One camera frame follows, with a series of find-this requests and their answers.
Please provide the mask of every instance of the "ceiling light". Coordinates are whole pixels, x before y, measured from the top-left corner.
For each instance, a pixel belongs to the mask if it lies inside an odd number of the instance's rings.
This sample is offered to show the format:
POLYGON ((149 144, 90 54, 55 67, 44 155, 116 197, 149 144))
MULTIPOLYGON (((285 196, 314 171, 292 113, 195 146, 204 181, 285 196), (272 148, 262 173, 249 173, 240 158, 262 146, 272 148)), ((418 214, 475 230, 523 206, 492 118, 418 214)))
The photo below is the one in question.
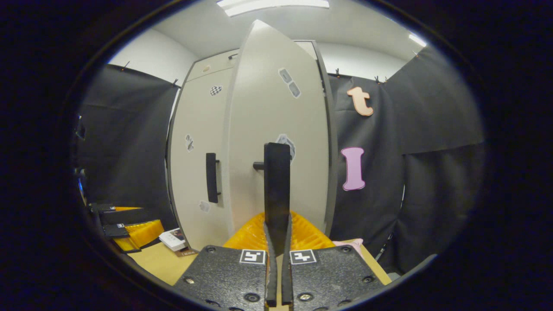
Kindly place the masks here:
POLYGON ((417 37, 416 35, 413 35, 413 34, 410 34, 409 35, 409 39, 413 40, 414 42, 417 42, 419 45, 421 45, 422 47, 425 47, 426 46, 426 43, 424 41, 422 41, 419 37, 417 37))
POLYGON ((285 6, 328 8, 327 0, 222 0, 217 2, 217 4, 225 10, 228 16, 259 9, 285 6))

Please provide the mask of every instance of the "black fabric backdrop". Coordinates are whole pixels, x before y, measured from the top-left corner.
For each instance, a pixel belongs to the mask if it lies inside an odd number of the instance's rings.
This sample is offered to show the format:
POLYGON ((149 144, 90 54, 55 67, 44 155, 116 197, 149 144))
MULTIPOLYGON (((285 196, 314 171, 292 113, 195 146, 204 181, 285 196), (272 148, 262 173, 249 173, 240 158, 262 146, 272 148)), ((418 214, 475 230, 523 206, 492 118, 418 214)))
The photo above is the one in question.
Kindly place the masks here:
POLYGON ((150 209, 167 230, 177 227, 165 182, 165 145, 178 88, 148 74, 107 65, 80 109, 86 140, 88 201, 150 209))
POLYGON ((361 147, 365 188, 344 191, 340 157, 330 237, 360 237, 380 264, 404 273, 447 247, 482 184, 485 147, 477 104, 465 81, 431 46, 386 83, 330 75, 338 150, 361 147), (368 92, 374 114, 358 114, 346 91, 368 92), (401 202, 403 186, 405 195, 401 202))

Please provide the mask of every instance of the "white wall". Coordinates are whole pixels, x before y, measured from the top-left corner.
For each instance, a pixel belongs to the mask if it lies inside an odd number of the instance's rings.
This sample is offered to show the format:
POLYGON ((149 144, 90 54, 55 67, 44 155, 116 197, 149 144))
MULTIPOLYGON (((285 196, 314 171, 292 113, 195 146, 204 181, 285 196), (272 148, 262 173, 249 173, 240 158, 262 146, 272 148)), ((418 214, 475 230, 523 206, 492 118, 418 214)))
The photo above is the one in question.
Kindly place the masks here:
POLYGON ((332 74, 336 73, 336 68, 340 68, 342 75, 371 80, 378 76, 380 81, 384 81, 384 77, 390 78, 407 64, 406 60, 356 46, 323 42, 317 42, 317 46, 326 71, 332 74))
POLYGON ((110 64, 145 72, 171 83, 179 79, 182 85, 196 55, 180 43, 157 30, 146 30, 127 44, 110 61, 110 64))

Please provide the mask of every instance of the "white cabinet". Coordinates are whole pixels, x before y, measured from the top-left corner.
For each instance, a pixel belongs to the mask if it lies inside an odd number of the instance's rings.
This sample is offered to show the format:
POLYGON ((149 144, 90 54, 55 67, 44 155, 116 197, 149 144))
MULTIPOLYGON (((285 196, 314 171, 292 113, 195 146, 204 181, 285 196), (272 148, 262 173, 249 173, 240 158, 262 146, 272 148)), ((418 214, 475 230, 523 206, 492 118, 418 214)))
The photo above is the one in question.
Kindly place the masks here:
POLYGON ((320 65, 311 42, 295 43, 256 21, 239 50, 190 69, 171 125, 168 166, 174 208, 192 248, 224 244, 264 211, 263 171, 252 165, 281 134, 295 149, 290 209, 329 231, 336 178, 320 65), (217 203, 207 203, 206 153, 219 160, 217 203))

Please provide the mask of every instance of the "ceiling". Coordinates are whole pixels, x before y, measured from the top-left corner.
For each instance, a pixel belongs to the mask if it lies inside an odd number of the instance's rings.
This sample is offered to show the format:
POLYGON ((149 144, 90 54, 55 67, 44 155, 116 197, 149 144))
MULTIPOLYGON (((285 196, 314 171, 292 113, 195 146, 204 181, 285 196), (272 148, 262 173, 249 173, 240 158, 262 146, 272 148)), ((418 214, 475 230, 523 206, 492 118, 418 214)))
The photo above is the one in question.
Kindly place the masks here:
POLYGON ((199 58, 237 49, 256 19, 291 39, 346 44, 408 61, 422 48, 409 31, 352 0, 329 0, 330 8, 277 7, 228 17, 217 0, 198 1, 160 22, 154 29, 199 58))

